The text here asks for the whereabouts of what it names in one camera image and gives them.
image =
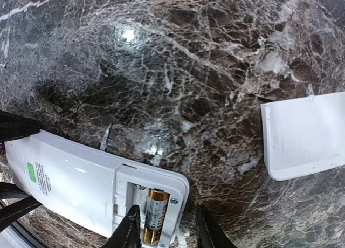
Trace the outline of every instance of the copper-colored battery end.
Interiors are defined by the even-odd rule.
[[[149,198],[147,203],[144,228],[144,242],[146,244],[158,245],[159,243],[165,214],[167,212],[169,196],[170,195],[168,193],[162,190],[149,189]]]

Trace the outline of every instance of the dark brown marble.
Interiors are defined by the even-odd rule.
[[[271,180],[259,108],[345,91],[344,6],[0,0],[0,108],[96,148],[112,123],[108,152],[183,173],[180,247],[201,203],[239,248],[343,247],[344,169]]]

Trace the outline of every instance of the green label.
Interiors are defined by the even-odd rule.
[[[27,163],[27,167],[29,168],[30,180],[36,183],[35,169],[33,165],[31,163]]]

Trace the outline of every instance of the white plastic lid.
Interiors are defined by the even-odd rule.
[[[277,181],[345,164],[345,92],[261,105],[265,164]]]

